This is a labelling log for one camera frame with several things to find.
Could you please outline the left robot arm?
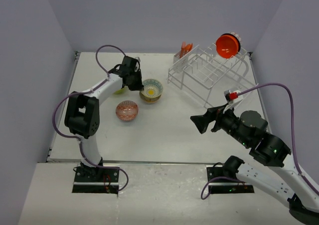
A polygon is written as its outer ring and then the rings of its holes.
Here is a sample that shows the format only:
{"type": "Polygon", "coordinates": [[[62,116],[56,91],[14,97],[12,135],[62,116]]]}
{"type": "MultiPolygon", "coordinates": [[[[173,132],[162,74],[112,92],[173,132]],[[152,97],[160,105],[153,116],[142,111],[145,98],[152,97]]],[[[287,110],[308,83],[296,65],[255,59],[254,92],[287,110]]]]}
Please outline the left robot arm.
{"type": "Polygon", "coordinates": [[[123,87],[128,87],[130,91],[144,89],[138,57],[124,56],[122,62],[115,65],[105,79],[83,92],[72,93],[68,99],[64,125],[78,140],[82,155],[80,166],[94,182],[101,180],[104,174],[96,140],[100,126],[100,106],[123,87]]]}

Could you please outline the red patterned glass bowl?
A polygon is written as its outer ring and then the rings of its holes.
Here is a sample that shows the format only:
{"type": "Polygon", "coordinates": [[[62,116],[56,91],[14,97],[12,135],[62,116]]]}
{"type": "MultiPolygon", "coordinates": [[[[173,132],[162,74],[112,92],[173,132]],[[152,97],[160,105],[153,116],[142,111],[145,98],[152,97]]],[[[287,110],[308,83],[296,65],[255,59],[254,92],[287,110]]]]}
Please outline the red patterned glass bowl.
{"type": "Polygon", "coordinates": [[[131,100],[120,102],[116,107],[116,116],[125,122],[133,121],[139,112],[137,103],[131,100]]]}

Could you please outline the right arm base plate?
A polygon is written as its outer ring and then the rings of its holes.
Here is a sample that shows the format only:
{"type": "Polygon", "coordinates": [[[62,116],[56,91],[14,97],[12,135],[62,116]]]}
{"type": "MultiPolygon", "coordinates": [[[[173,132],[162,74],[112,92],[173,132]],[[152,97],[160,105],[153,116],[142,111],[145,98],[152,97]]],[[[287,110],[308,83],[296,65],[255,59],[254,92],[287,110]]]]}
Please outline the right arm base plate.
{"type": "MultiPolygon", "coordinates": [[[[208,181],[217,177],[237,179],[235,174],[225,171],[221,165],[206,167],[206,171],[208,181]]],[[[208,191],[210,194],[253,194],[255,192],[251,184],[233,182],[226,179],[218,179],[211,182],[208,185],[208,191]]]]}

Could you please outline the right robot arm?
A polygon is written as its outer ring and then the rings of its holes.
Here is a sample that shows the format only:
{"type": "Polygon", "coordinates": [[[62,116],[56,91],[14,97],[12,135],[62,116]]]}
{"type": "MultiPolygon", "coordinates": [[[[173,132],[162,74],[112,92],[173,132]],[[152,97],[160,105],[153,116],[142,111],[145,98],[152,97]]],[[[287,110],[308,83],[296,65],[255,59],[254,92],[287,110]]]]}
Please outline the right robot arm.
{"type": "Polygon", "coordinates": [[[211,178],[238,184],[249,183],[286,206],[290,215],[305,225],[319,223],[319,196],[314,186],[304,181],[305,174],[297,169],[290,148],[277,136],[266,131],[268,122],[256,111],[245,111],[240,117],[225,106],[207,109],[203,115],[190,117],[203,134],[213,122],[212,132],[225,131],[229,136],[249,149],[249,155],[263,166],[275,172],[281,179],[275,180],[253,168],[236,156],[230,156],[222,166],[222,175],[211,178]]]}

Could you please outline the orange bowl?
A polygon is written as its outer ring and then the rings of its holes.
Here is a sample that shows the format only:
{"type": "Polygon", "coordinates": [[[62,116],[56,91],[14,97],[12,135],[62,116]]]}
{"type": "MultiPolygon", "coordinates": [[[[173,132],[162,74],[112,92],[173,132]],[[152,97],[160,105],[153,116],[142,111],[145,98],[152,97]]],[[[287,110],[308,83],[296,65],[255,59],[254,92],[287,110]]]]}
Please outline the orange bowl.
{"type": "Polygon", "coordinates": [[[239,51],[240,45],[238,39],[232,34],[221,35],[215,44],[217,53],[225,59],[235,56],[239,51]]]}

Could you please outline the blue yellow sun bowl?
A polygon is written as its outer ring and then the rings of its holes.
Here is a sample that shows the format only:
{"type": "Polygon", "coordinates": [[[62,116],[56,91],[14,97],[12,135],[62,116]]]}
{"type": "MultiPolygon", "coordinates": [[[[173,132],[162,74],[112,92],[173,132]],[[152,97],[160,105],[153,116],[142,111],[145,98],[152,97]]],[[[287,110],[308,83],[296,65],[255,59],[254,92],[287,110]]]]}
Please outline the blue yellow sun bowl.
{"type": "Polygon", "coordinates": [[[141,93],[146,97],[146,98],[158,98],[162,95],[163,92],[163,85],[160,81],[156,79],[145,79],[143,81],[143,90],[141,93]]]}

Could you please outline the lime green bowl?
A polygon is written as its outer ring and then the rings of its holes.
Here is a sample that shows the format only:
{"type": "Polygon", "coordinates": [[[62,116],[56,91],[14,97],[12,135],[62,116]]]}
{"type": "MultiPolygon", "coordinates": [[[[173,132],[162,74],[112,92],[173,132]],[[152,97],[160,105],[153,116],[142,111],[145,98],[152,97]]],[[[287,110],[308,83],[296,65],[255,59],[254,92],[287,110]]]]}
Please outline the lime green bowl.
{"type": "Polygon", "coordinates": [[[119,95],[119,94],[123,94],[126,91],[126,87],[123,87],[117,91],[115,91],[113,94],[115,95],[119,95]]]}

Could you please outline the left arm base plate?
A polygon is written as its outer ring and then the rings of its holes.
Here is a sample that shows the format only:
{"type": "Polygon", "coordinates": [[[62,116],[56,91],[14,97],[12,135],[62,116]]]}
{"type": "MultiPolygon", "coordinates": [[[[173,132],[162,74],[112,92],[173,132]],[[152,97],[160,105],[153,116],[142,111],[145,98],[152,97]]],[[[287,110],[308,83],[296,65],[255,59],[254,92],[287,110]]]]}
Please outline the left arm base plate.
{"type": "Polygon", "coordinates": [[[72,193],[118,194],[119,172],[96,167],[75,167],[72,193]]]}

